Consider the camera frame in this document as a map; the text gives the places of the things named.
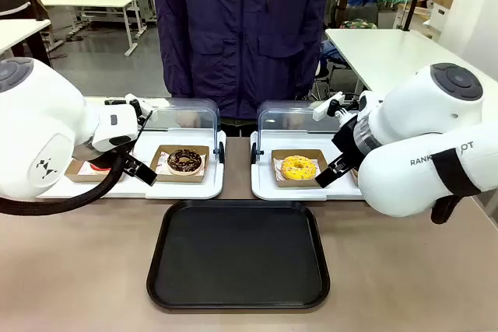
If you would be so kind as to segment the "person right hand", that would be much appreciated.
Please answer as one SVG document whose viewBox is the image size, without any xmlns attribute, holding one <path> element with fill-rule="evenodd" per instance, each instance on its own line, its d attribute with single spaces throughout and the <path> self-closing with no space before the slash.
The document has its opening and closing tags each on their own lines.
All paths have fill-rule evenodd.
<svg viewBox="0 0 498 332">
<path fill-rule="evenodd" d="M 181 128 L 200 128 L 200 117 L 194 111 L 178 111 L 175 121 Z"/>
</svg>

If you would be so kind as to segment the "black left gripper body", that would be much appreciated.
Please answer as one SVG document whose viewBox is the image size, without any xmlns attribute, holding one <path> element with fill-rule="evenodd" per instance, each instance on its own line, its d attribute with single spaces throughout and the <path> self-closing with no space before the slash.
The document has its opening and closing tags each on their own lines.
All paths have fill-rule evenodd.
<svg viewBox="0 0 498 332">
<path fill-rule="evenodd" d="M 139 161 L 132 155 L 134 145 L 121 145 L 103 153 L 89 163 L 100 169 L 137 169 Z"/>
</svg>

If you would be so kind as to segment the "person left hand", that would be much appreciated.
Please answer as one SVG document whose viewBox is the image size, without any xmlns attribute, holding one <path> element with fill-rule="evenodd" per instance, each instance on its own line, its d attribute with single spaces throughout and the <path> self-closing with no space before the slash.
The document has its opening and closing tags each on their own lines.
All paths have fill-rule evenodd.
<svg viewBox="0 0 498 332">
<path fill-rule="evenodd" d="M 283 114 L 282 126 L 286 130 L 303 130 L 308 115 L 301 112 L 289 112 Z"/>
</svg>

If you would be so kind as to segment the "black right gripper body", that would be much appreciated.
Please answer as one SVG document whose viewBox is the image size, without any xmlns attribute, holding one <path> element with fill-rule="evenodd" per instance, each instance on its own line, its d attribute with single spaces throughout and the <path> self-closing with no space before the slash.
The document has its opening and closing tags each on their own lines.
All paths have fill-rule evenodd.
<svg viewBox="0 0 498 332">
<path fill-rule="evenodd" d="M 331 140 L 340 151 L 333 165 L 360 165 L 368 153 L 368 144 L 363 138 L 357 116 L 346 121 Z"/>
</svg>

